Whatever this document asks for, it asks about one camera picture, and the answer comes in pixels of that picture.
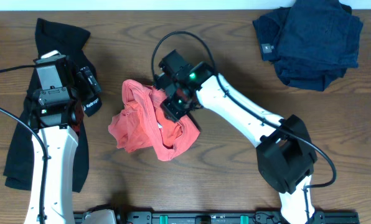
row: wooden surface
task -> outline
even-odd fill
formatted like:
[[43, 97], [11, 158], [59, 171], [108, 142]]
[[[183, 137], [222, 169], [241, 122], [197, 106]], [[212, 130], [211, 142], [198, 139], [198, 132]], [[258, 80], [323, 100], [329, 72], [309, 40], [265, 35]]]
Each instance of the wooden surface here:
[[[356, 210], [371, 223], [371, 11], [354, 11], [364, 22], [358, 69], [349, 69], [323, 93], [284, 86], [260, 58], [251, 25], [268, 11], [106, 11], [0, 12], [0, 69], [32, 63], [38, 17], [83, 27], [92, 33], [84, 48], [98, 72], [102, 109], [85, 118], [90, 170], [75, 211], [113, 200], [155, 210], [254, 210], [280, 208], [278, 194], [258, 173], [255, 149], [236, 129], [211, 111], [192, 115], [201, 127], [194, 145], [171, 162], [154, 151], [117, 149], [108, 133], [111, 117], [123, 109], [121, 84], [132, 78], [149, 84], [151, 54], [161, 37], [189, 30], [208, 43], [219, 70], [251, 100], [284, 117], [296, 114], [312, 140], [333, 159], [336, 183], [312, 191], [316, 208]], [[185, 37], [165, 42], [156, 62], [178, 49], [187, 60], [207, 60], [199, 44]], [[20, 115], [31, 70], [0, 74], [0, 106]], [[4, 186], [7, 149], [16, 123], [0, 113], [0, 223], [22, 223], [30, 192]], [[323, 159], [314, 183], [329, 180]]]

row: wire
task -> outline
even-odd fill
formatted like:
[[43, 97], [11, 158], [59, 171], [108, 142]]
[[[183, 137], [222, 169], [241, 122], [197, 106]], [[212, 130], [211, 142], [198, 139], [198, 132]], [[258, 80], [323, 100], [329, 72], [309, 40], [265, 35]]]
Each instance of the wire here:
[[31, 127], [26, 125], [23, 121], [21, 121], [16, 115], [6, 111], [5, 109], [0, 108], [0, 112], [8, 115], [10, 118], [15, 119], [21, 126], [26, 128], [30, 133], [32, 133], [36, 140], [39, 142], [42, 151], [43, 151], [43, 169], [42, 169], [42, 183], [40, 186], [40, 198], [39, 198], [39, 222], [40, 224], [44, 224], [44, 192], [45, 192], [45, 184], [46, 184], [46, 173], [47, 173], [47, 161], [48, 155], [46, 147], [44, 146], [43, 141], [41, 138], [32, 130]]
[[287, 136], [290, 136], [292, 138], [295, 138], [299, 141], [302, 141], [303, 143], [307, 144], [308, 146], [312, 147], [315, 151], [317, 151], [327, 162], [328, 164], [330, 165], [331, 169], [332, 169], [332, 179], [326, 183], [323, 183], [323, 184], [312, 184], [312, 185], [307, 185], [307, 186], [304, 186], [303, 187], [303, 191], [304, 191], [304, 200], [306, 202], [306, 215], [308, 216], [308, 223], [310, 224], [310, 218], [309, 218], [309, 207], [308, 207], [308, 197], [307, 197], [307, 193], [308, 193], [308, 189], [311, 189], [311, 188], [319, 188], [319, 187], [327, 187], [327, 186], [330, 186], [331, 184], [333, 184], [336, 180], [336, 177], [337, 177], [337, 172], [336, 172], [336, 168], [335, 168], [335, 165], [333, 163], [333, 161], [331, 160], [331, 158], [329, 158], [329, 156], [324, 152], [322, 151], [320, 148], [318, 148], [316, 145], [314, 145], [313, 143], [303, 139], [302, 137], [299, 137], [297, 135], [295, 135], [294, 133], [291, 133], [285, 129], [282, 129], [280, 128], [279, 126], [277, 126], [276, 124], [273, 124], [269, 121], [267, 121], [265, 118], [262, 118], [261, 116], [259, 116], [258, 114], [254, 113], [252, 110], [249, 110], [249, 108], [247, 108], [246, 106], [244, 106], [243, 104], [241, 104], [240, 102], [238, 102], [229, 92], [229, 90], [227, 90], [221, 80], [220, 80], [220, 77], [218, 75], [218, 72], [217, 72], [217, 68], [216, 68], [216, 63], [215, 63], [215, 60], [213, 58], [213, 55], [212, 53], [210, 52], [210, 49], [209, 47], [207, 46], [207, 44], [201, 39], [199, 38], [198, 36], [196, 36], [195, 34], [193, 33], [190, 33], [190, 32], [187, 32], [187, 31], [174, 31], [174, 32], [171, 32], [170, 34], [164, 36], [157, 44], [157, 46], [155, 47], [154, 49], [154, 52], [153, 52], [153, 57], [152, 57], [152, 60], [151, 60], [151, 70], [153, 72], [153, 77], [155, 76], [155, 71], [154, 71], [154, 58], [155, 58], [155, 54], [159, 48], [159, 46], [162, 44], [162, 42], [164, 40], [166, 40], [168, 37], [172, 36], [172, 35], [176, 35], [176, 34], [186, 34], [186, 35], [190, 35], [191, 37], [194, 37], [195, 39], [197, 39], [203, 46], [204, 48], [206, 49], [208, 55], [209, 55], [209, 59], [212, 63], [212, 67], [213, 67], [213, 71], [214, 71], [214, 75], [216, 76], [216, 79], [217, 79], [217, 83], [219, 85], [219, 87], [222, 89], [222, 91], [224, 92], [224, 95], [227, 96], [229, 99], [231, 99], [237, 106], [239, 106], [240, 108], [242, 108], [243, 110], [245, 110], [247, 113], [249, 113], [250, 115], [254, 116], [256, 119], [258, 119], [259, 121], [261, 121], [263, 124], [266, 124], [272, 128], [274, 128], [275, 130], [278, 130], [280, 132], [282, 132], [283, 134], [287, 135]]
[[34, 67], [35, 67], [35, 65], [21, 65], [21, 66], [16, 66], [16, 67], [12, 67], [12, 68], [2, 69], [2, 70], [0, 70], [0, 73], [10, 72], [10, 71], [14, 71], [14, 70], [17, 70], [17, 69], [22, 69], [22, 68], [34, 68]]

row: red object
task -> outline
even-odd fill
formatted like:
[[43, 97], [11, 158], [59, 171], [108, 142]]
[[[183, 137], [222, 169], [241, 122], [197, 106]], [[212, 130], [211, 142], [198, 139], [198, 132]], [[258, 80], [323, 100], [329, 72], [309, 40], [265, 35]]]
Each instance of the red object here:
[[118, 149], [133, 152], [153, 146], [159, 160], [170, 161], [191, 147], [199, 130], [188, 116], [176, 123], [166, 119], [160, 107], [165, 99], [165, 93], [152, 86], [134, 80], [123, 82], [124, 110], [112, 117], [108, 126]]

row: garment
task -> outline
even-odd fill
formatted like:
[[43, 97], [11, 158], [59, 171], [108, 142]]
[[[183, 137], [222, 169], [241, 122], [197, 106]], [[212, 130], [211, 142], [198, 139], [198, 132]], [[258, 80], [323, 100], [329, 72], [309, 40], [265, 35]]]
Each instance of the garment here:
[[[83, 54], [82, 48], [85, 45], [90, 33], [79, 27], [48, 22], [38, 19], [36, 24], [35, 41], [39, 56], [58, 50], [61, 54], [69, 55], [71, 59], [80, 67], [88, 66], [96, 78], [94, 66]], [[33, 71], [31, 82], [24, 100], [24, 111], [20, 119], [27, 123], [31, 109], [31, 98], [33, 92], [41, 88], [36, 70]], [[101, 107], [97, 105], [94, 113]], [[34, 151], [32, 135], [21, 125], [17, 125], [11, 140], [9, 152], [7, 154], [6, 167], [3, 175], [7, 177], [6, 186], [30, 190], [32, 188], [32, 175], [34, 164]], [[79, 143], [73, 162], [73, 184], [72, 190], [80, 192], [86, 181], [88, 174], [88, 144], [85, 127], [83, 122], [80, 126]]]
[[198, 138], [199, 130], [188, 116], [178, 122], [165, 118], [160, 107], [166, 99], [163, 91], [143, 86], [134, 80], [122, 84], [124, 110], [112, 117], [108, 131], [117, 148], [127, 152], [153, 146], [157, 158], [170, 161], [182, 154]]
[[253, 21], [263, 60], [288, 86], [324, 91], [357, 68], [362, 23], [338, 0], [297, 0]]

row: white wall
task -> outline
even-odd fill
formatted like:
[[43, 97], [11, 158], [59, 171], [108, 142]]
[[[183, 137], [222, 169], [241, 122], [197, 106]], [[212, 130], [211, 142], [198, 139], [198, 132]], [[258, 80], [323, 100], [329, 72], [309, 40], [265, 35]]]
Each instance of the white wall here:
[[[340, 0], [352, 9], [371, 9], [371, 0]], [[51, 10], [223, 10], [275, 9], [295, 0], [0, 0], [0, 11]]]

